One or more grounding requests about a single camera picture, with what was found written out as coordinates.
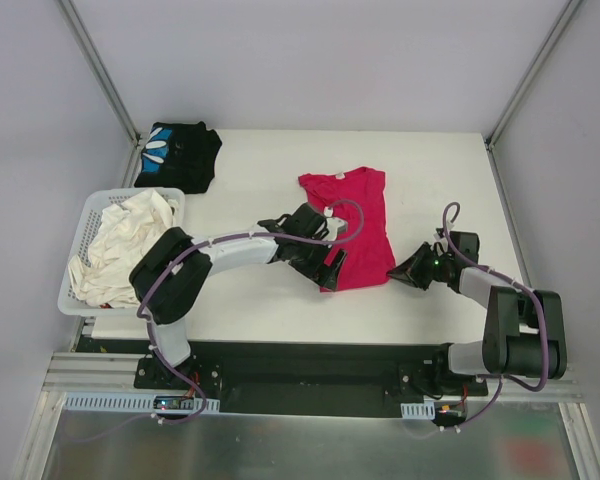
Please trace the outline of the pink t shirt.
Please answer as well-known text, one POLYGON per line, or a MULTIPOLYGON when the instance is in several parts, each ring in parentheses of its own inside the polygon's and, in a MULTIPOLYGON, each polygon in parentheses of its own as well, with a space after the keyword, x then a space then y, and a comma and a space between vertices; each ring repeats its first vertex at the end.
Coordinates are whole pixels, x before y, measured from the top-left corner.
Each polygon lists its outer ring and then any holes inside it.
POLYGON ((339 291, 382 285, 387 272, 396 266, 386 229, 384 190, 386 174, 371 167, 359 167, 334 175, 303 174, 298 177, 309 203, 322 210, 331 207, 337 217, 348 223, 346 236, 355 238, 336 246, 346 253, 338 277, 339 291))

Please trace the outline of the black t shirt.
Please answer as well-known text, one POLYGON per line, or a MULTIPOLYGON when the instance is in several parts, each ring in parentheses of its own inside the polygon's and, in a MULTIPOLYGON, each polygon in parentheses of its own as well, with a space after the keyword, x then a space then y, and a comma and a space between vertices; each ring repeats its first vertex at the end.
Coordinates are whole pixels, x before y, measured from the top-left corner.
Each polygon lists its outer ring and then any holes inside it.
POLYGON ((222 140, 203 121, 195 124, 156 122, 140 152, 136 188, 176 188, 203 194, 215 177, 222 140))

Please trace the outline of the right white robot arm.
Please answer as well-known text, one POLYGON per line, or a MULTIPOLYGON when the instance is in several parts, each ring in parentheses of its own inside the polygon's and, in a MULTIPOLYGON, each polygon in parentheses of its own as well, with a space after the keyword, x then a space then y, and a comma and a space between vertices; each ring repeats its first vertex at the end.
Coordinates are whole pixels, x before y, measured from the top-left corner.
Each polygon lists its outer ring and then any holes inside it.
POLYGON ((441 242, 423 243, 388 276, 409 287, 427 290, 434 282, 475 301, 486 310, 483 338, 441 347, 441 363, 430 369, 432 387, 453 394, 469 375, 557 380, 567 368, 564 317, 560 296, 521 288, 477 268, 480 240, 476 233, 454 232, 457 251, 441 242))

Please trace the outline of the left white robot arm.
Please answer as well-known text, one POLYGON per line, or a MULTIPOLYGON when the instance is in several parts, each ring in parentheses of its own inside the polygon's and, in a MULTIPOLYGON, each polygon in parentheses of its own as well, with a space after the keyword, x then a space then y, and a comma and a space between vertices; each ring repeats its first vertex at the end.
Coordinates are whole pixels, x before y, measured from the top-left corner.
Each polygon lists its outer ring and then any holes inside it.
POLYGON ((229 270, 282 262, 319 287, 333 291, 346 259, 336 250, 347 238, 348 222, 332 207, 318 211, 304 203, 292 214, 257 222, 224 236, 193 237, 168 229, 129 274, 140 302, 138 316, 149 323, 151 343, 161 361, 156 375, 168 388, 184 387, 191 377, 191 347, 184 317, 207 279, 229 270))

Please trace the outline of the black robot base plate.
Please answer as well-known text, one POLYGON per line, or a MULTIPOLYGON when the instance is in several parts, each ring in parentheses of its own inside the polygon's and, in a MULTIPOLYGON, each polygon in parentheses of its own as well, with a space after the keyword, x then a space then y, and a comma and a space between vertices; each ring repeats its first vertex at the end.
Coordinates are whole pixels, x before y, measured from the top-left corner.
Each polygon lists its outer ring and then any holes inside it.
POLYGON ((223 413, 397 418, 403 404, 484 398, 485 384, 447 371, 443 346, 194 342, 172 374, 151 353, 134 386, 181 391, 195 381, 223 413))

